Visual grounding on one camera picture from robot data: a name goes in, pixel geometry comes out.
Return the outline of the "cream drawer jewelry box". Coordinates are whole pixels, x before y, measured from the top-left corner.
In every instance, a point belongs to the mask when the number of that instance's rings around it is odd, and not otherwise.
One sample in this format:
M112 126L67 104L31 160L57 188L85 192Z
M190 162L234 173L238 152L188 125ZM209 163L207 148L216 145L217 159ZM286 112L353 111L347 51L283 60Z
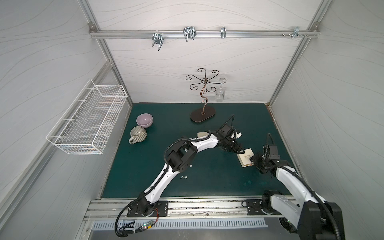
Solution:
M198 138L204 138L204 137L207 137L208 135L209 135L208 132L198 132L197 133Z

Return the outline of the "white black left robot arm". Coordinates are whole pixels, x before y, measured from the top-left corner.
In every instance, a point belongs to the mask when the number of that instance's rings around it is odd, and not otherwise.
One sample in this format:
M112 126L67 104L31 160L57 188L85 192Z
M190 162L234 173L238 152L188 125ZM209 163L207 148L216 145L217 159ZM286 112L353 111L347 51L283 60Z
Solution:
M153 183L137 198L138 213L149 216L160 196L175 176L190 167L197 153L216 147L226 152L243 154L245 150L237 142L241 132L223 135L222 131L208 132L204 137L188 139L182 138L170 145L164 153L165 165Z

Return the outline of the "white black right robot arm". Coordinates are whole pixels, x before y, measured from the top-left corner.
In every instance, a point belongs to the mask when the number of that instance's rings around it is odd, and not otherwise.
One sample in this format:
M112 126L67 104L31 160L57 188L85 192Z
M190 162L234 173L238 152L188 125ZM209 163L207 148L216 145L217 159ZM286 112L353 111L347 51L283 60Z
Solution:
M280 223L301 240L344 240L341 208L318 195L292 168L276 155L253 156L250 161L262 174L271 174L293 195L293 203L280 191L265 191L259 203L266 215L279 213Z

